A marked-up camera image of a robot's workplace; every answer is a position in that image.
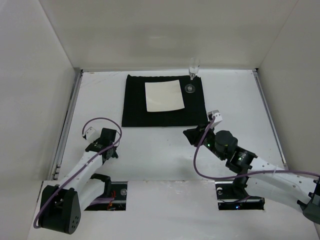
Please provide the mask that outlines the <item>white square plate black rim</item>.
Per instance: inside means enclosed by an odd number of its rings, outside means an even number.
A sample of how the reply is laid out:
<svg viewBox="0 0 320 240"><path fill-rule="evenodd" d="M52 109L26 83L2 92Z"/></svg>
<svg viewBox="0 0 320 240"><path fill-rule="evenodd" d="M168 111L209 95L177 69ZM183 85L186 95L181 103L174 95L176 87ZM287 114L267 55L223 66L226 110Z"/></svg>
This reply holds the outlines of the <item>white square plate black rim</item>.
<svg viewBox="0 0 320 240"><path fill-rule="evenodd" d="M149 113L170 112L185 108L180 81L145 83L146 110Z"/></svg>

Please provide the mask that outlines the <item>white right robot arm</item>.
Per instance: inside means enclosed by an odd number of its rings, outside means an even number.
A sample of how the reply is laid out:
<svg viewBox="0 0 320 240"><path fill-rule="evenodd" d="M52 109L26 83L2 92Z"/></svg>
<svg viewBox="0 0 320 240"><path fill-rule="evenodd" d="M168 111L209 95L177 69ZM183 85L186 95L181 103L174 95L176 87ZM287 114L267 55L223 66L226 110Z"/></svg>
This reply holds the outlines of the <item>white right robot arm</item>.
<svg viewBox="0 0 320 240"><path fill-rule="evenodd" d="M320 175L277 167L255 153L238 146L229 131L214 132L206 126L183 131L198 150L206 147L235 173L233 187L245 196L261 197L289 206L313 223L320 222Z"/></svg>

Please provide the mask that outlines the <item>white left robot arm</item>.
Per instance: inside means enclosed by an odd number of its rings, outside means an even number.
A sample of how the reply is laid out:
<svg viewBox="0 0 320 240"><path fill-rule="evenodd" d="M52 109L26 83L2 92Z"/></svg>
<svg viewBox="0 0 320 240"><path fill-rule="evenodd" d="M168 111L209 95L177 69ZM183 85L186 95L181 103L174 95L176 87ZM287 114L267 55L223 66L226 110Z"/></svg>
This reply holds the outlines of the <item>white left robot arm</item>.
<svg viewBox="0 0 320 240"><path fill-rule="evenodd" d="M97 133L91 127L84 137L89 145L80 161L59 183L43 189L34 228L71 235L86 208L109 204L115 199L111 178L96 171L110 158L119 157L116 149L121 134L109 128Z"/></svg>

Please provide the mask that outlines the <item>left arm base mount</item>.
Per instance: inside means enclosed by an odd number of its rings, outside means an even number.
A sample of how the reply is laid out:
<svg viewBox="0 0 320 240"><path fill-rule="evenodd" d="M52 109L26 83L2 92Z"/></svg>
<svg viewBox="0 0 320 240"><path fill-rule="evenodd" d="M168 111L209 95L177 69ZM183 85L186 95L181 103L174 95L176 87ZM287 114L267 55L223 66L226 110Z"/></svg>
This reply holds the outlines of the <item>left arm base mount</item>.
<svg viewBox="0 0 320 240"><path fill-rule="evenodd" d="M125 211L127 207L128 183L112 182L110 193L99 196L85 211Z"/></svg>

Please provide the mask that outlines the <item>clear wine glass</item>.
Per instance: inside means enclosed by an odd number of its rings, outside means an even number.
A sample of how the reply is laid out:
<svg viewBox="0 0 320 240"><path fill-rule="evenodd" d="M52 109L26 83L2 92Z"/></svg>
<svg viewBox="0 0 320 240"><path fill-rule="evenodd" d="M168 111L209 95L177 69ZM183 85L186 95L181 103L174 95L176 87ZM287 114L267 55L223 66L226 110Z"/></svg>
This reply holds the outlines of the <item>clear wine glass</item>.
<svg viewBox="0 0 320 240"><path fill-rule="evenodd" d="M189 94L194 93L195 90L196 90L196 88L193 85L192 81L198 75L198 72L199 72L199 69L200 69L200 64L201 64L200 59L198 59L196 57L192 57L190 59L190 64L189 64L189 68L188 68L190 82L184 87L184 90Z"/></svg>

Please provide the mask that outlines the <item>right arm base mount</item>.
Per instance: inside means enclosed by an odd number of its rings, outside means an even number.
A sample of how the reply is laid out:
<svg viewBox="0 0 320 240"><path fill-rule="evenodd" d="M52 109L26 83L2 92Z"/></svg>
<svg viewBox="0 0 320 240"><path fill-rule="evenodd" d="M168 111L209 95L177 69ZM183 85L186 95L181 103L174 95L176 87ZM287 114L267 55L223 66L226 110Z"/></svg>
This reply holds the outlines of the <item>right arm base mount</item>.
<svg viewBox="0 0 320 240"><path fill-rule="evenodd" d="M217 206L220 211L264 210L265 199L246 192L249 177L215 182Z"/></svg>

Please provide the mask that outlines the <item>black cloth placemat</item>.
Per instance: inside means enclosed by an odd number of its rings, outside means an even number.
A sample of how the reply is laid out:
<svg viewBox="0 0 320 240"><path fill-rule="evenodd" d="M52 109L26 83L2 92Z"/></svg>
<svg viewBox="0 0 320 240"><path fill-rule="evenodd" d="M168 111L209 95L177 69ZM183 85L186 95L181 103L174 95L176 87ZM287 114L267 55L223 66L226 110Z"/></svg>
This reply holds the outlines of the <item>black cloth placemat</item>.
<svg viewBox="0 0 320 240"><path fill-rule="evenodd" d="M147 112L145 83L162 83L179 80L184 109ZM126 78L122 114L122 127L188 127L208 122L202 80L195 77L191 82L195 92L187 93L188 75L181 76L131 76Z"/></svg>

